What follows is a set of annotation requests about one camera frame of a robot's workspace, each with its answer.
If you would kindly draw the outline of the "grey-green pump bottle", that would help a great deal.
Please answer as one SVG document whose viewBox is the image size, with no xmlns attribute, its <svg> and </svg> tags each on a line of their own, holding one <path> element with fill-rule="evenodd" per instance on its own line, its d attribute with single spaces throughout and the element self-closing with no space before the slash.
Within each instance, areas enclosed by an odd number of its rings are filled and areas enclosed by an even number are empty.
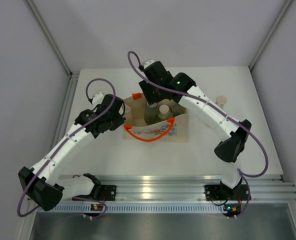
<svg viewBox="0 0 296 240">
<path fill-rule="evenodd" d="M 149 105 L 148 102 L 145 104 L 144 109 L 144 121 L 147 125 L 153 125 L 157 123 L 158 120 L 159 105 L 158 103 L 153 103 Z"/>
</svg>

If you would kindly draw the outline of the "canvas bag with orange handles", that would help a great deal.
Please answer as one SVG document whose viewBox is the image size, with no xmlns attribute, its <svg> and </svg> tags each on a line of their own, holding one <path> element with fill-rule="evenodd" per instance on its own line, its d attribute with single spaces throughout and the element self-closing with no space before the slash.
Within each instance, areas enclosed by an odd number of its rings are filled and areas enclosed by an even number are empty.
<svg viewBox="0 0 296 240">
<path fill-rule="evenodd" d="M 169 118 L 160 120 L 155 124 L 147 125 L 144 121 L 146 98 L 143 93 L 134 93 L 131 97 L 123 100 L 125 103 L 125 114 L 123 126 L 123 139 L 139 140 L 142 142 L 154 142 L 159 139 L 165 142 L 189 141 L 189 115 L 185 108 L 185 114 L 173 117 L 171 106 L 176 104 L 168 100 L 164 105 L 170 109 Z"/>
</svg>

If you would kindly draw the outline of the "beige pump bottle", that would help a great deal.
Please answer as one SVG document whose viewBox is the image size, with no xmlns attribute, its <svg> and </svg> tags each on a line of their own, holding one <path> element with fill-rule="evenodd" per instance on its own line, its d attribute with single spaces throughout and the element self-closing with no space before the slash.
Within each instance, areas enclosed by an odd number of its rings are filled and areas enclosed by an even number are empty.
<svg viewBox="0 0 296 240">
<path fill-rule="evenodd" d="M 224 95 L 217 96 L 215 100 L 215 104 L 222 110 L 224 109 L 224 106 L 227 102 L 228 99 Z"/>
</svg>

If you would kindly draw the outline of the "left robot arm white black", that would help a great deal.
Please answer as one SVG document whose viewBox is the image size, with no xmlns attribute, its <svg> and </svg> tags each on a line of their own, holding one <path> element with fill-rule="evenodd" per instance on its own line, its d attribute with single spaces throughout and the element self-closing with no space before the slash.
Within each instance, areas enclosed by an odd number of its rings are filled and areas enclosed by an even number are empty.
<svg viewBox="0 0 296 240">
<path fill-rule="evenodd" d="M 100 134 L 114 131 L 124 124 L 123 99 L 101 91 L 94 95 L 96 107 L 86 109 L 75 119 L 61 141 L 31 168 L 18 172 L 25 194 L 44 211 L 52 210 L 60 201 L 73 198 L 102 199 L 100 180 L 90 173 L 70 179 L 59 179 L 76 155 Z"/>
</svg>

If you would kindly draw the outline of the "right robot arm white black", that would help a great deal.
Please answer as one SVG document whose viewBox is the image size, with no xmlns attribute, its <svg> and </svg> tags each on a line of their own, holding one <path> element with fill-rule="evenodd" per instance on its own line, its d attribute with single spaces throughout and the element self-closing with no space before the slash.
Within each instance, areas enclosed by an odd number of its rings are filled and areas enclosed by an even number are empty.
<svg viewBox="0 0 296 240">
<path fill-rule="evenodd" d="M 138 68 L 147 78 L 140 81 L 139 86 L 149 105 L 173 100 L 215 132 L 220 142 L 214 153 L 225 163 L 219 190 L 225 198 L 232 199 L 239 193 L 242 183 L 237 158 L 245 149 L 252 124 L 247 119 L 237 124 L 232 123 L 227 113 L 215 105 L 196 82 L 183 72 L 172 76 L 160 61 L 155 60 L 147 60 Z"/>
</svg>

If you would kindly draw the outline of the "light green round-cap bottle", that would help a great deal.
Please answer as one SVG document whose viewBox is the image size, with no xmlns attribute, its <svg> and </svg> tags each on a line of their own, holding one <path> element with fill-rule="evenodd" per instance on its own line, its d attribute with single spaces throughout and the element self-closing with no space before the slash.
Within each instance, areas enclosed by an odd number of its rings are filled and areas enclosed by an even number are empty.
<svg viewBox="0 0 296 240">
<path fill-rule="evenodd" d="M 157 117 L 161 120 L 161 121 L 164 121 L 166 119 L 169 118 L 170 116 L 170 108 L 168 105 L 166 104 L 162 104 L 159 106 L 159 109 L 158 109 L 158 113 L 157 113 Z"/>
</svg>

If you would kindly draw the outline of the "small dark-cap jar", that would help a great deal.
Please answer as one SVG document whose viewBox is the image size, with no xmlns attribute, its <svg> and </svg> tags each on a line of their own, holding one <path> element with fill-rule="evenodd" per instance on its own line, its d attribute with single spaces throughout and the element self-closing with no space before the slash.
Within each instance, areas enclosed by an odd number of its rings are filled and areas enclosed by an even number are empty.
<svg viewBox="0 0 296 240">
<path fill-rule="evenodd" d="M 172 112 L 172 116 L 176 117 L 182 114 L 186 113 L 186 109 L 184 107 L 182 107 L 181 105 L 175 103 L 171 105 L 171 112 Z"/>
</svg>

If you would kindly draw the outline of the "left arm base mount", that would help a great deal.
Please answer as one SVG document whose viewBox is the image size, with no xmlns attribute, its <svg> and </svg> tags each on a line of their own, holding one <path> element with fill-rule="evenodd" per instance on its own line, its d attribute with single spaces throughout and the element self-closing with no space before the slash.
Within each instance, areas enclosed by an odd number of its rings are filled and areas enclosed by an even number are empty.
<svg viewBox="0 0 296 240">
<path fill-rule="evenodd" d="M 101 185 L 97 200 L 101 202 L 113 202 L 116 200 L 117 186 L 116 185 Z"/>
</svg>

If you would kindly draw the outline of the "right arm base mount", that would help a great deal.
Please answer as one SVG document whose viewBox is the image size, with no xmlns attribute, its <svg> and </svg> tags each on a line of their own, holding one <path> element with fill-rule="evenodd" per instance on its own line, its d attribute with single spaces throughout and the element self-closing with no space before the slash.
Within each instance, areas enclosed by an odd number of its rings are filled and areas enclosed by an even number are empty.
<svg viewBox="0 0 296 240">
<path fill-rule="evenodd" d="M 245 184 L 229 188 L 223 184 L 208 184 L 204 186 L 205 196 L 208 201 L 242 201 L 248 199 L 249 190 Z"/>
</svg>

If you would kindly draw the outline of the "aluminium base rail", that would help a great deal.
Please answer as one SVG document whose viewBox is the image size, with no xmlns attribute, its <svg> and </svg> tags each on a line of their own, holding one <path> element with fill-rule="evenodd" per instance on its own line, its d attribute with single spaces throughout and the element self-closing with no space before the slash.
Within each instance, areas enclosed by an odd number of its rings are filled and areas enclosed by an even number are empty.
<svg viewBox="0 0 296 240">
<path fill-rule="evenodd" d="M 104 185 L 116 185 L 117 202 L 206 202 L 205 185 L 218 184 L 218 175 L 98 175 Z M 252 203 L 296 202 L 296 186 L 278 175 L 247 180 Z"/>
</svg>

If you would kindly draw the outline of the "left frame post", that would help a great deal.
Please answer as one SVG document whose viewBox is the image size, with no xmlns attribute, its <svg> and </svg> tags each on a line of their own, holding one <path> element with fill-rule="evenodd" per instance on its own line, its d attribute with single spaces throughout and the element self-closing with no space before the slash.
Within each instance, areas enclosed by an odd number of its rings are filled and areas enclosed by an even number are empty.
<svg viewBox="0 0 296 240">
<path fill-rule="evenodd" d="M 72 71 L 69 68 L 62 52 L 60 51 L 60 48 L 58 44 L 56 43 L 55 39 L 53 38 L 52 33 L 50 32 L 49 28 L 47 27 L 40 11 L 38 10 L 36 4 L 33 0 L 23 0 L 25 5 L 27 6 L 28 10 L 31 12 L 34 20 L 36 21 L 37 25 L 39 26 L 41 32 L 45 36 L 47 42 L 50 45 L 51 50 L 53 51 L 55 57 L 59 61 L 61 67 L 63 68 L 64 72 L 68 75 L 72 75 Z"/>
</svg>

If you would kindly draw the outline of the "frame post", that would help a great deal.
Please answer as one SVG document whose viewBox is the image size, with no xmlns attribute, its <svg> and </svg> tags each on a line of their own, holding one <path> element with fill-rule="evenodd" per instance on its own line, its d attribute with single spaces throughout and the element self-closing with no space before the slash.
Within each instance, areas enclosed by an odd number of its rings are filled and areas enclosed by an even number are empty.
<svg viewBox="0 0 296 240">
<path fill-rule="evenodd" d="M 273 22 L 269 25 L 268 31 L 265 34 L 264 38 L 262 39 L 255 55 L 253 56 L 248 68 L 249 71 L 252 72 L 260 59 L 262 58 L 263 54 L 265 53 L 267 47 L 269 46 L 270 42 L 274 38 L 274 35 L 282 25 L 283 20 L 287 16 L 288 12 L 290 11 L 292 5 L 295 3 L 295 0 L 284 0 L 280 10 L 278 11 L 277 15 L 274 17 Z"/>
<path fill-rule="evenodd" d="M 62 52 L 60 51 L 60 48 L 58 44 L 56 43 L 55 39 L 53 38 L 52 33 L 50 32 L 49 28 L 47 27 L 40 11 L 38 10 L 36 4 L 33 0 L 23 0 L 25 5 L 27 6 L 28 10 L 31 12 L 34 20 L 36 21 L 37 25 L 39 26 L 41 32 L 45 36 L 47 42 L 50 45 L 51 50 L 53 51 L 55 57 L 59 61 L 61 67 L 63 68 L 64 72 L 68 75 L 72 75 L 72 71 L 69 68 Z"/>
</svg>

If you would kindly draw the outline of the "right frame post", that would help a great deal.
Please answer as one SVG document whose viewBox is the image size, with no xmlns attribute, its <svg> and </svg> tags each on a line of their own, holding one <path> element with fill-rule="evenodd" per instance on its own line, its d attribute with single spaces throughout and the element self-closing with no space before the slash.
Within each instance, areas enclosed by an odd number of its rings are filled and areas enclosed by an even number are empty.
<svg viewBox="0 0 296 240">
<path fill-rule="evenodd" d="M 283 20 L 287 16 L 288 12 L 290 11 L 292 5 L 295 3 L 295 0 L 284 0 L 280 10 L 278 11 L 277 15 L 274 17 L 273 22 L 269 25 L 268 31 L 265 34 L 264 38 L 262 39 L 255 55 L 253 56 L 248 68 L 249 71 L 252 72 L 260 59 L 262 58 L 263 54 L 265 53 L 267 47 L 269 46 L 270 42 L 274 38 L 274 35 L 282 25 Z"/>
</svg>

